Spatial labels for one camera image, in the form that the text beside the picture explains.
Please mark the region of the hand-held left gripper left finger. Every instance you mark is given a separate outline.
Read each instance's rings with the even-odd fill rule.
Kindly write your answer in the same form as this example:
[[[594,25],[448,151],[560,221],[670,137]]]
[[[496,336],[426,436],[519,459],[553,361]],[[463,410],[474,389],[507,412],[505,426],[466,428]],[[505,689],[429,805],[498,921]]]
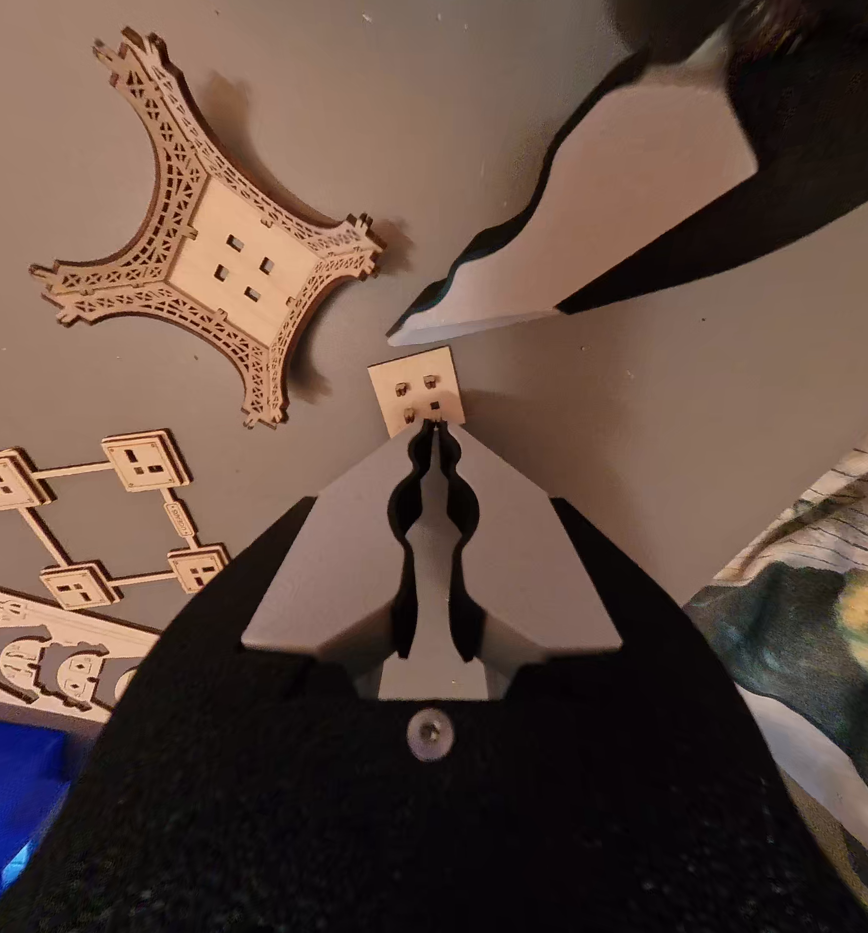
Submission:
[[[309,656],[354,679],[409,656],[418,623],[408,531],[423,512],[433,422],[410,426],[315,498],[241,636],[244,648]]]

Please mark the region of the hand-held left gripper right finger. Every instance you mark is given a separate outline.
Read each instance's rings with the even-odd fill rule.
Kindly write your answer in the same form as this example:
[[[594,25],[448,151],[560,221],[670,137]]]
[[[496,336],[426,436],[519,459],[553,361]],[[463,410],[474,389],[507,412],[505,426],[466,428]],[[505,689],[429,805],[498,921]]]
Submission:
[[[451,556],[449,624],[464,661],[507,680],[623,640],[550,496],[461,426],[439,425]]]

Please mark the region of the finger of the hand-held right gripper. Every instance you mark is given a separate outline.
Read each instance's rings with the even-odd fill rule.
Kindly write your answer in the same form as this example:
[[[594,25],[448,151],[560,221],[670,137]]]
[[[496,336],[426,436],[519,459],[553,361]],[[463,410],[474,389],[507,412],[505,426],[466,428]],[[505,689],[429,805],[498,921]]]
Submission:
[[[554,317],[564,301],[757,171],[726,52],[647,65],[607,90],[548,153],[545,180],[497,246],[459,259],[405,311],[392,346]]]

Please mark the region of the small square wooden plate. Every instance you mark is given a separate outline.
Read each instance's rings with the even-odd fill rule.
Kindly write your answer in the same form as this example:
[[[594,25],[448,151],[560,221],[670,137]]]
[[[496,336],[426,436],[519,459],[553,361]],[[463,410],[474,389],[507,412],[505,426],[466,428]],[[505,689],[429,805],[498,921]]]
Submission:
[[[376,364],[368,373],[389,437],[425,420],[465,424],[449,346]]]

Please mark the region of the grey desk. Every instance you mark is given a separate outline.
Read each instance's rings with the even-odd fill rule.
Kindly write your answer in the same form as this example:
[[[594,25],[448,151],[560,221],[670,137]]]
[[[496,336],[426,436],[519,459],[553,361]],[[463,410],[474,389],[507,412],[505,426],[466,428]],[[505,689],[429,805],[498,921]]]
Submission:
[[[217,350],[140,318],[62,327],[31,264],[99,259],[153,164],[94,40],[161,35],[218,136],[275,197],[366,213],[381,273],[304,332],[288,422],[242,424]],[[169,428],[181,493],[232,556],[386,440],[367,367],[547,143],[643,41],[607,2],[0,2],[0,449],[103,460]],[[648,297],[464,337],[466,429],[564,496],[686,602],[868,432],[868,203],[759,261]]]

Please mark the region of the patterned shirt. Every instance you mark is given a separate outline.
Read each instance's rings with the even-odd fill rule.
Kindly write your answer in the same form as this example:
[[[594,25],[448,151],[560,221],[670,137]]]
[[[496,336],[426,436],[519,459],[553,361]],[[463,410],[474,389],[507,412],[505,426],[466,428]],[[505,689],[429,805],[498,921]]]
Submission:
[[[868,434],[685,611],[868,909]]]

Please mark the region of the plywood sheet with arch cutouts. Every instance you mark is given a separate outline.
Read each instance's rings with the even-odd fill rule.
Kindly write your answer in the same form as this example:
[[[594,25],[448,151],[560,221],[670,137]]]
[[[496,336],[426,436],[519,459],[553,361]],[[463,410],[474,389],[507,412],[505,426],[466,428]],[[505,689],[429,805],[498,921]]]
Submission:
[[[0,589],[0,717],[104,724],[159,636]]]

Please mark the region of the wooden tower base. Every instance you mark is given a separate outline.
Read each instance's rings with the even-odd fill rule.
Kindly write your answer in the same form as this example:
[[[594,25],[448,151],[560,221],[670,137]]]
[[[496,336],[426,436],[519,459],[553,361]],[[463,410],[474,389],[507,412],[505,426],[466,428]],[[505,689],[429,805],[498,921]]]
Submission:
[[[316,224],[269,197],[221,145],[161,37],[122,36],[116,51],[92,50],[147,131],[147,214],[109,257],[29,272],[63,326],[145,316],[200,337],[238,371],[245,425],[279,426],[301,333],[344,280],[378,273],[385,243],[367,215]]]

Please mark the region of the blue plastic bin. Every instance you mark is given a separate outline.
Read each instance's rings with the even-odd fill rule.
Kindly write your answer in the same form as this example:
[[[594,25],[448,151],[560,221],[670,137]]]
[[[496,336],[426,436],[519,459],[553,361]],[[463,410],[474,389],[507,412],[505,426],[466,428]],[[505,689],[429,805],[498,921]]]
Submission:
[[[0,897],[24,872],[67,797],[67,736],[0,721]]]

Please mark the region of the four-square wooden frame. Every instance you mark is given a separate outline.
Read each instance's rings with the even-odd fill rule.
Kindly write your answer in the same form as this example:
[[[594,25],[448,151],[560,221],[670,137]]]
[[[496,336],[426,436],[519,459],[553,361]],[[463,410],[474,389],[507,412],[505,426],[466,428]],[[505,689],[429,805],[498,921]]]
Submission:
[[[201,542],[195,521],[177,490],[193,477],[168,429],[104,437],[102,458],[65,466],[40,467],[24,449],[0,449],[0,513],[20,516],[47,553],[51,566],[40,581],[58,606],[83,612],[106,608],[123,599],[128,588],[173,581],[183,593],[201,592],[230,563],[221,543]],[[75,562],[41,516],[57,496],[52,481],[111,473],[128,494],[159,495],[161,507],[183,547],[166,555],[167,569],[128,577],[113,577],[102,562]]]

